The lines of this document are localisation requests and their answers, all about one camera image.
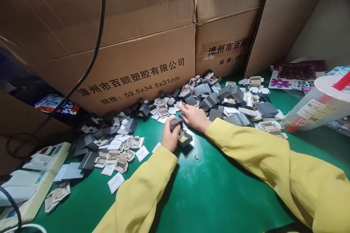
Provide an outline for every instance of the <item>small white card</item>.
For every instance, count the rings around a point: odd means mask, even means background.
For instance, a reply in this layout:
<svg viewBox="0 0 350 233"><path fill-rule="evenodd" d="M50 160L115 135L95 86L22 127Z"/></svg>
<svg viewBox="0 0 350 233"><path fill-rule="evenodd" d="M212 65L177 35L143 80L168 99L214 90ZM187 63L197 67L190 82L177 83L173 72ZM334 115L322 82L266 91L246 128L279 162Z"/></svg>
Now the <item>small white card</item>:
<svg viewBox="0 0 350 233"><path fill-rule="evenodd" d="M107 164L105 168L102 170L101 174L111 176L113 174L113 171L114 171L114 164Z"/></svg>
<svg viewBox="0 0 350 233"><path fill-rule="evenodd" d="M151 113L152 115L155 115L155 114L158 113L158 110L155 108L155 109L151 110L150 113Z"/></svg>
<svg viewBox="0 0 350 233"><path fill-rule="evenodd" d="M168 112L169 112L169 114L176 114L176 108L175 107L169 107Z"/></svg>
<svg viewBox="0 0 350 233"><path fill-rule="evenodd" d="M63 175L65 174L69 164L62 165L61 169L57 173L57 175L54 178L54 182L58 182L62 180Z"/></svg>
<svg viewBox="0 0 350 233"><path fill-rule="evenodd" d="M167 116L164 117L164 118L161 118L161 117L160 117L157 121L158 121L159 123L165 124L165 122L167 121L167 119L168 119Z"/></svg>
<svg viewBox="0 0 350 233"><path fill-rule="evenodd" d="M136 157L139 160L139 162L141 162L142 160L145 159L145 157L147 157L149 154L147 148L145 146L142 146L136 153Z"/></svg>
<svg viewBox="0 0 350 233"><path fill-rule="evenodd" d="M154 102L157 103L157 104L161 104L162 103L162 99L161 98L156 98L154 100Z"/></svg>
<svg viewBox="0 0 350 233"><path fill-rule="evenodd" d="M124 178L122 174L119 172L110 180L107 182L109 186L110 193L113 194L117 189L120 187L121 184L124 182Z"/></svg>
<svg viewBox="0 0 350 233"><path fill-rule="evenodd" d="M155 120L158 120L158 118L160 117L159 114L154 114L153 116L151 116L151 118L155 119Z"/></svg>
<svg viewBox="0 0 350 233"><path fill-rule="evenodd" d="M161 145L161 143L158 142L158 144L154 147L154 149L152 150L152 153L154 153L154 151L156 151L156 149Z"/></svg>
<svg viewBox="0 0 350 233"><path fill-rule="evenodd" d="M126 140L128 140L128 138L131 137L130 135L126 135L126 136L122 136L122 137L118 137L117 139L121 142L125 142Z"/></svg>

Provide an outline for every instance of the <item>cardboard flap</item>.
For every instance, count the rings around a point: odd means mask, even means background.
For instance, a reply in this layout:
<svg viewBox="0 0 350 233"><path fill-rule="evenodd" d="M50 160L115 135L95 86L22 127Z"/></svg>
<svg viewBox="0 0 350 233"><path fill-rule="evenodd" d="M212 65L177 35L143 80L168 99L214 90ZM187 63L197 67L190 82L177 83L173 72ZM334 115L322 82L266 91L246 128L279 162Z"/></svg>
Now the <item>cardboard flap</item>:
<svg viewBox="0 0 350 233"><path fill-rule="evenodd" d="M266 0L245 77L284 60L318 0Z"/></svg>

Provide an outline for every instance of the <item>red straw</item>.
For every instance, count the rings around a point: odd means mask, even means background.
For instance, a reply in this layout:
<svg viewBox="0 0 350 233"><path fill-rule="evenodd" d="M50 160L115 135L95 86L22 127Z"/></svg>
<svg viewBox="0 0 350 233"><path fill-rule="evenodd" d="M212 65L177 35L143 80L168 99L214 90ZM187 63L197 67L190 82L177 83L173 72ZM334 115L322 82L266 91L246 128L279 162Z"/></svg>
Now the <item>red straw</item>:
<svg viewBox="0 0 350 233"><path fill-rule="evenodd" d="M339 91L342 91L350 83L350 71L343 76L333 87Z"/></svg>
<svg viewBox="0 0 350 233"><path fill-rule="evenodd" d="M348 84L350 83L350 71L343 76L338 82L336 82L332 87L342 91ZM324 95L322 97L320 97L320 99L318 100L318 102L322 103L322 104L326 104L326 102L329 100L329 96ZM302 120L304 118L299 117L294 123L292 123L291 125L288 125L284 128L285 131L287 131L288 133L295 133L299 126L297 126L295 123L297 123L298 121Z"/></svg>

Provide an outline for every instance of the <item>green table surface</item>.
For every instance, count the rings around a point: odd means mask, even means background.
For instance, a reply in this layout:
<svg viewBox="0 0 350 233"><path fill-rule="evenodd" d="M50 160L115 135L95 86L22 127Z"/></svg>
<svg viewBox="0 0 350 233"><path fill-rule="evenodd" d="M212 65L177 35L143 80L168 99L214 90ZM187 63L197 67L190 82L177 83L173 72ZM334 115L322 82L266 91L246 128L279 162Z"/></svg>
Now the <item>green table surface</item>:
<svg viewBox="0 0 350 233"><path fill-rule="evenodd" d="M261 76L266 82L270 78L268 73ZM232 80L239 79L226 77L221 85ZM298 102L273 89L269 98L285 115ZM144 145L150 152L144 161L161 142L163 128L151 118L146 122L138 120L135 135L145 137ZM193 142L176 153L179 161L157 205L151 232L264 232L297 220L268 185L224 155L206 137L186 129L193 135ZM288 137L291 150L323 159L349 177L349 137L324 126ZM78 161L70 155L66 163ZM140 165L134 159L123 174L125 180ZM93 231L115 201L117 193L111 194L107 185L111 178L95 169L84 180L71 181L70 196L50 215L44 213L43 204L33 223L44 226L49 233Z"/></svg>

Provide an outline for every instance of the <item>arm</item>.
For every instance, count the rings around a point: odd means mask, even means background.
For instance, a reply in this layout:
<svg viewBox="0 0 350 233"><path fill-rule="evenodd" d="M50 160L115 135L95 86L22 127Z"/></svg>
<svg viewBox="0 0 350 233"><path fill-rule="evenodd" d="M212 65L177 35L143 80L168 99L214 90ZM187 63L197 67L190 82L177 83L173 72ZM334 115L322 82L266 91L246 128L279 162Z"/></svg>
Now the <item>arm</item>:
<svg viewBox="0 0 350 233"><path fill-rule="evenodd" d="M170 132L168 119L159 146L118 189L115 203L94 230L97 232L148 232L178 159L174 151L180 127Z"/></svg>
<svg viewBox="0 0 350 233"><path fill-rule="evenodd" d="M291 151L286 140L264 131L221 119L196 124L191 112L182 110L188 124L198 125L226 155L272 187L314 232L350 232L350 183L341 169Z"/></svg>

